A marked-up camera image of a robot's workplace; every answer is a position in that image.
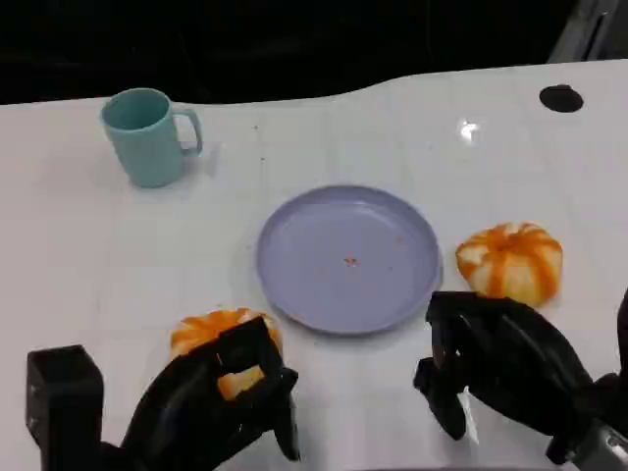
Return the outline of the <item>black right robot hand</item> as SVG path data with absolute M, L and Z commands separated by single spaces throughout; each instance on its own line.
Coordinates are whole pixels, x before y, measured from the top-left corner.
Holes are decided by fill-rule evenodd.
M 426 320 L 433 353 L 419 361 L 413 385 L 451 438 L 466 433 L 459 395 L 468 391 L 548 436 L 553 464 L 574 457 L 587 426 L 576 396 L 593 379 L 553 324 L 526 304 L 469 291 L 434 292 Z

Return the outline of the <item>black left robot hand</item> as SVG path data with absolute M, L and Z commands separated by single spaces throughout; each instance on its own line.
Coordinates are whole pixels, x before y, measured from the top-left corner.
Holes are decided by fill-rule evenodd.
M 297 461 L 297 379 L 254 318 L 172 360 L 139 401 L 121 448 L 142 470 L 214 470 L 273 432 Z

